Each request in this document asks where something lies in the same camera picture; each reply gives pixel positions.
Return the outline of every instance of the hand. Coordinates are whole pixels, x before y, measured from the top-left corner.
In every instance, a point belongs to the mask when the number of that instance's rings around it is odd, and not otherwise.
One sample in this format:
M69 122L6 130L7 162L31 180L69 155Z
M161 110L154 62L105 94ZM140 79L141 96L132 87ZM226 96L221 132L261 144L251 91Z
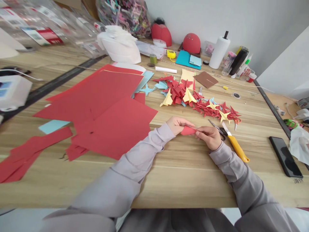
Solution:
M202 126L195 134L198 140L205 141L210 150L217 150L222 143L219 131L215 127Z
M189 122L188 120L184 118L180 118L177 116L171 117L169 120L166 121L166 124L168 125L168 127L171 129L171 131L173 132L175 136L178 135L180 132L182 132L183 127L185 125L190 126L190 127L195 127L193 123Z

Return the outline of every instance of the smartphone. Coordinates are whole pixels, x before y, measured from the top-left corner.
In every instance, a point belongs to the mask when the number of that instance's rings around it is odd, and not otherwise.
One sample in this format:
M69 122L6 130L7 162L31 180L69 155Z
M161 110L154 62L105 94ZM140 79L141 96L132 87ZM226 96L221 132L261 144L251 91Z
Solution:
M297 164L295 163L289 149L287 148L284 140L277 137L269 137L271 144L277 154L281 166L288 177L303 178Z

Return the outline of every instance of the red egg-shaped object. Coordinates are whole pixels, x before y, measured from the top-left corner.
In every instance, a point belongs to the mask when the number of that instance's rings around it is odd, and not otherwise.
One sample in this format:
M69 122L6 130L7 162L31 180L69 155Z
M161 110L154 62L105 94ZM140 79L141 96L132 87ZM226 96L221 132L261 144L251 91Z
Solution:
M194 33L187 34L183 40L183 49L189 53L194 54L200 53L201 50L200 38Z
M172 45L172 36L164 24L153 24L151 28L152 39L160 39L166 42L166 46Z

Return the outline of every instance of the yellow utility knife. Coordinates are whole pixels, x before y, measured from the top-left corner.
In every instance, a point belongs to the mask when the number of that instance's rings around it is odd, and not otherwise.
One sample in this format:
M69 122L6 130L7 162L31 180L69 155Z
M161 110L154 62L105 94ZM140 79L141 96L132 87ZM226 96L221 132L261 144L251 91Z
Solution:
M244 151L241 149L241 147L238 144L236 138L234 136L232 136L231 132L228 130L228 128L226 127L224 122L222 123L222 126L225 129L225 131L227 132L229 140L231 141L231 144L232 144L236 154L238 155L238 157L241 158L241 160L244 163L248 163L250 160L247 158L247 156L245 155Z

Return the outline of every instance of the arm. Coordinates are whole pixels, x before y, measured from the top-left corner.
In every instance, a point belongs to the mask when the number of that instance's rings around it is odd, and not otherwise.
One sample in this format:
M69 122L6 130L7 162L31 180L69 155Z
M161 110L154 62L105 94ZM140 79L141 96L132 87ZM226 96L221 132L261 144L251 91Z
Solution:
M242 215L235 227L239 231L298 231L282 205L267 191L262 180L221 141L216 128L210 129L204 132L205 128L199 128L199 131L203 131L199 133L199 138L207 145L210 144L209 147L214 150L209 153L210 157L235 192Z
M193 126L187 120L172 117L160 128L138 142L112 165L103 176L91 183L66 210L44 219L42 231L115 231L115 218L123 216L138 196L157 152L183 130Z

